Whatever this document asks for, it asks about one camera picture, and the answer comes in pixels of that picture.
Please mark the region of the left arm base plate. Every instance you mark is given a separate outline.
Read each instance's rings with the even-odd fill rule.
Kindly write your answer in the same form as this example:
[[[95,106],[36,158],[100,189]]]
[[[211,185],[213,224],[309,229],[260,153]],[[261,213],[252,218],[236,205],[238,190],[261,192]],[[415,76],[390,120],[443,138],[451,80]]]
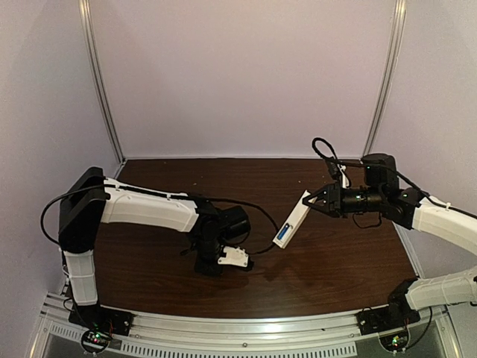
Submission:
[[[91,305],[73,308],[68,321],[94,331],[128,336],[133,318],[130,312]]]

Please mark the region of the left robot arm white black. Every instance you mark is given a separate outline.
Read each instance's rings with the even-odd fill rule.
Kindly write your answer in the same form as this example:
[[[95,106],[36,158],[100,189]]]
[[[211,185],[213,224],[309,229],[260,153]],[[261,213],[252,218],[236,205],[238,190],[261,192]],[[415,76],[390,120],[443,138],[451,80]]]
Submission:
[[[93,251],[101,224],[128,223],[185,233],[196,251],[195,272],[209,277],[224,266],[250,271],[253,261],[230,239],[250,232],[244,209],[221,210],[211,200],[130,186],[88,168],[60,201],[59,243],[72,288],[74,313],[91,331],[114,327],[116,314],[103,308],[96,288]]]

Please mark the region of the white remote control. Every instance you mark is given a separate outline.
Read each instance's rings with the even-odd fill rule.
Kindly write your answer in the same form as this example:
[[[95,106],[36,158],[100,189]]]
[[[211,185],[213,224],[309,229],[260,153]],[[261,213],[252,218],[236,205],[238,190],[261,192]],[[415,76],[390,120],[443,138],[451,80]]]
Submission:
[[[303,204],[303,199],[311,194],[308,190],[305,190],[298,200],[297,204],[294,206],[294,209],[288,215],[288,218],[284,221],[282,227],[285,224],[290,224],[291,227],[285,237],[282,240],[277,239],[277,234],[280,232],[282,227],[279,229],[277,234],[273,239],[273,243],[281,249],[285,249],[290,243],[291,239],[294,237],[295,233],[300,228],[301,224],[304,222],[310,208]]]

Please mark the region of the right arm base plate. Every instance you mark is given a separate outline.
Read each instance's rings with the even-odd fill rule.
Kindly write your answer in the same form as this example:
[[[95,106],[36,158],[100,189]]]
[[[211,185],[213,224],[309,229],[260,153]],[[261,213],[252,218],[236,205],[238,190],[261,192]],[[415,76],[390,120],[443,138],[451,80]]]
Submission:
[[[420,320],[418,311],[394,312],[389,305],[378,308],[365,307],[358,311],[355,317],[362,336],[394,330]]]

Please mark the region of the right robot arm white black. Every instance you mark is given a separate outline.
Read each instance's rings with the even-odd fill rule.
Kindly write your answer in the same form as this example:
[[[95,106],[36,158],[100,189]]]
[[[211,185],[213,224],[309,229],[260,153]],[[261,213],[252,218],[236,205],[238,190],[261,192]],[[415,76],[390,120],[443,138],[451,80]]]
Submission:
[[[348,214],[378,213],[407,230],[428,233],[474,254],[476,215],[433,198],[416,184],[402,189],[403,176],[393,156],[362,157],[365,185],[343,188],[335,182],[303,198],[303,205],[334,218]],[[476,269],[429,279],[405,280],[388,296],[388,304],[376,321],[395,330],[416,321],[422,308],[443,304],[476,303]]]

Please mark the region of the blue battery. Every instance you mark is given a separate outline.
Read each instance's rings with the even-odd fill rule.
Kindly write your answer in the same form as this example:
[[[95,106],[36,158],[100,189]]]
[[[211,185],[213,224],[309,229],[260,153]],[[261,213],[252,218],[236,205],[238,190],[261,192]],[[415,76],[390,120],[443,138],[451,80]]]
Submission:
[[[282,240],[287,234],[287,232],[289,231],[290,227],[291,227],[290,224],[285,224],[280,230],[280,232],[277,234],[277,239]]]

